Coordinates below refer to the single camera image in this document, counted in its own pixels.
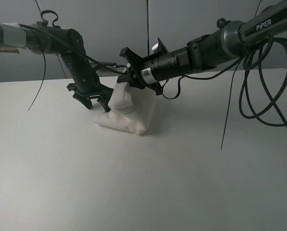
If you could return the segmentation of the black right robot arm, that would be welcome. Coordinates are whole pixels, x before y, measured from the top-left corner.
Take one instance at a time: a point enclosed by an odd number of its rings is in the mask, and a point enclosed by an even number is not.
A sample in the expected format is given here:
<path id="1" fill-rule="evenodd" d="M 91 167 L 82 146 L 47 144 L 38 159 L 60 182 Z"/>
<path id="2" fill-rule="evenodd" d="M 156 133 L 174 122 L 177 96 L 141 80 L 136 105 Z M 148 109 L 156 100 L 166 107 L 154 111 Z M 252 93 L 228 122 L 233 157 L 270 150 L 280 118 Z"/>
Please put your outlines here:
<path id="1" fill-rule="evenodd" d="M 163 93 L 161 81 L 185 74 L 202 73 L 236 58 L 241 58 L 262 41 L 287 31 L 287 0 L 266 8 L 246 23 L 217 21 L 218 30 L 203 35 L 183 48 L 169 52 L 159 39 L 152 54 L 140 57 L 128 47 L 121 50 L 130 67 L 118 76 L 117 82 L 128 82 L 138 89 L 149 88 L 157 95 Z"/>

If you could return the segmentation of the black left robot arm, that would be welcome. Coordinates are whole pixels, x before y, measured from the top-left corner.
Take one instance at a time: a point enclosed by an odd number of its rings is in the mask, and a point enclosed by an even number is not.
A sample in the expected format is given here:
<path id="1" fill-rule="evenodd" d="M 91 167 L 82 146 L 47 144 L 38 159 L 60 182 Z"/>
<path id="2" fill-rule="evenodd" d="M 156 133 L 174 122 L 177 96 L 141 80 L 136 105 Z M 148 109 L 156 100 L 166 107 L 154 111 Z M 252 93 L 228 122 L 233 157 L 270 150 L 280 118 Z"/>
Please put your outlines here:
<path id="1" fill-rule="evenodd" d="M 74 99 L 87 109 L 92 108 L 92 99 L 106 112 L 113 89 L 100 82 L 96 70 L 90 65 L 81 34 L 74 29 L 45 26 L 41 22 L 32 26 L 23 24 L 0 24 L 0 51 L 6 48 L 26 48 L 35 54 L 61 56 L 71 73 L 73 83 L 67 86 Z"/>

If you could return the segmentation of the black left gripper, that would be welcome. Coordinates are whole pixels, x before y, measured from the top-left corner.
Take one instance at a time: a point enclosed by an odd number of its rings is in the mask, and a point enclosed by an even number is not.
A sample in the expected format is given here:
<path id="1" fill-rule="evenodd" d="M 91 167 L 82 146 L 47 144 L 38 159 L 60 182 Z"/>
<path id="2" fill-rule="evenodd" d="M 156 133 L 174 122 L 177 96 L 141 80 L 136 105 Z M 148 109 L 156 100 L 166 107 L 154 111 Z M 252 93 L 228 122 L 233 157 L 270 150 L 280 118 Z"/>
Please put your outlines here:
<path id="1" fill-rule="evenodd" d="M 73 98 L 79 101 L 83 106 L 85 106 L 88 110 L 92 109 L 91 99 L 97 99 L 97 102 L 103 107 L 105 112 L 110 111 L 110 107 L 108 106 L 110 97 L 113 93 L 113 89 L 109 88 L 103 84 L 99 87 L 92 87 L 87 92 L 80 91 L 75 83 L 68 84 L 67 89 L 69 91 L 73 91 Z"/>

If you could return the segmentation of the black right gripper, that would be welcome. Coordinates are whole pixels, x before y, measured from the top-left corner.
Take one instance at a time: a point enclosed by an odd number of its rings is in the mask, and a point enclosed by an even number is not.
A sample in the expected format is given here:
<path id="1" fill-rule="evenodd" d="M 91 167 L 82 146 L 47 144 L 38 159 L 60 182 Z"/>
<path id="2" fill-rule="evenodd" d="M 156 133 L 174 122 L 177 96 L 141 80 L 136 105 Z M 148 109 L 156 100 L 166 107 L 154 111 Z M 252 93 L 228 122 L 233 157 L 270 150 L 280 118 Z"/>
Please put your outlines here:
<path id="1" fill-rule="evenodd" d="M 123 48 L 119 55 L 128 61 L 130 67 L 128 67 L 128 73 L 123 73 L 118 76 L 117 83 L 129 82 L 130 87 L 140 90 L 149 88 L 154 91 L 156 95 L 162 95 L 163 88 L 158 82 L 147 84 L 144 82 L 143 77 L 141 77 L 143 59 L 139 55 L 131 51 L 128 47 Z"/>

